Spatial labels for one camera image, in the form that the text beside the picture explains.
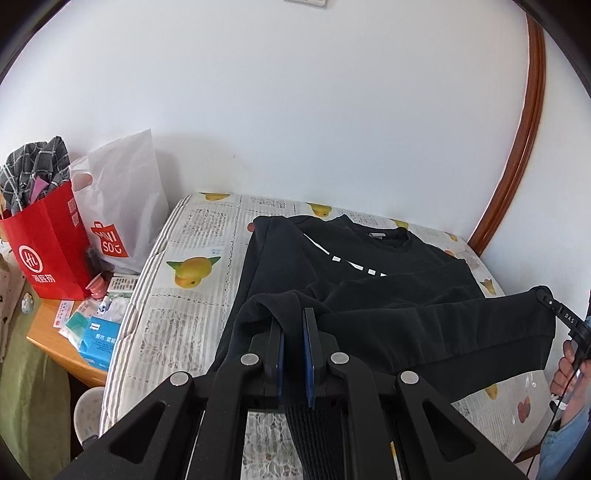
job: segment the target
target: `gray checkered fabric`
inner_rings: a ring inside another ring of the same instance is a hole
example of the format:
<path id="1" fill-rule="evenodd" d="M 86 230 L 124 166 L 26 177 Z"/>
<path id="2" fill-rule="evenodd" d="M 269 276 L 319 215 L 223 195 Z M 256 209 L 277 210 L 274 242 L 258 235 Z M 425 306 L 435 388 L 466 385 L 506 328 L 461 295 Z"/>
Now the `gray checkered fabric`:
<path id="1" fill-rule="evenodd" d="M 61 137 L 29 143 L 12 152 L 6 164 L 0 167 L 0 192 L 7 209 L 14 214 L 29 205 L 37 177 L 49 184 L 38 200 L 59 187 L 70 178 L 69 165 L 68 150 Z"/>

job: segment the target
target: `black sweatshirt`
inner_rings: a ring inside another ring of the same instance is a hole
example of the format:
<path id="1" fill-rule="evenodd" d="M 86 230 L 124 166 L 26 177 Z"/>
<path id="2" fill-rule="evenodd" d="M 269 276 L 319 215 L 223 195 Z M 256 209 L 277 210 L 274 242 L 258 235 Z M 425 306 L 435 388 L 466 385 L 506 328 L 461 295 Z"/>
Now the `black sweatshirt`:
<path id="1" fill-rule="evenodd" d="M 376 371 L 413 369 L 449 401 L 543 369 L 554 314 L 535 291 L 485 299 L 464 260 L 405 228 L 347 216 L 260 216 L 216 359 L 248 351 L 273 317 L 285 332 L 286 396 L 303 403 L 301 312 Z"/>

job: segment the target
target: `denim sleeve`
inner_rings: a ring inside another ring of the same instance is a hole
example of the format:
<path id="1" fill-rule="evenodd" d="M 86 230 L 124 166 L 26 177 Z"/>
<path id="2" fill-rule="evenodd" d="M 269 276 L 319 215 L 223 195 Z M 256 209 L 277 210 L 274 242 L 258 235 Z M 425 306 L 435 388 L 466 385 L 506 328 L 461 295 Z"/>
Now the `denim sleeve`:
<path id="1" fill-rule="evenodd" d="M 589 406 L 557 432 L 548 432 L 540 448 L 540 468 L 536 480 L 553 480 L 579 444 L 589 425 Z"/>

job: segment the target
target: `white plastic bag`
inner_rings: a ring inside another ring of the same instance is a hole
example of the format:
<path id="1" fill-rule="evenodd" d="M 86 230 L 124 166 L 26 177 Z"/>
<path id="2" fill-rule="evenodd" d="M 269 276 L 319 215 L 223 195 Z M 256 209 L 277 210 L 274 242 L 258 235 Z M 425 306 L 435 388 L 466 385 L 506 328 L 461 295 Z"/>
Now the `white plastic bag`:
<path id="1" fill-rule="evenodd" d="M 70 165 L 90 243 L 115 271 L 141 272 L 168 218 L 152 132 L 120 138 Z"/>

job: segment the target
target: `red paper bag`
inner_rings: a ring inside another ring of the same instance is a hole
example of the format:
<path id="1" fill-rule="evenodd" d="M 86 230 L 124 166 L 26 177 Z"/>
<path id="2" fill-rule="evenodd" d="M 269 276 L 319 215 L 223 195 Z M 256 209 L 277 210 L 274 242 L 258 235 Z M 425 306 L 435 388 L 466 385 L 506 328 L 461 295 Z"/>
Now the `red paper bag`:
<path id="1" fill-rule="evenodd" d="M 23 273 L 42 299 L 89 296 L 90 243 L 69 181 L 0 223 Z"/>

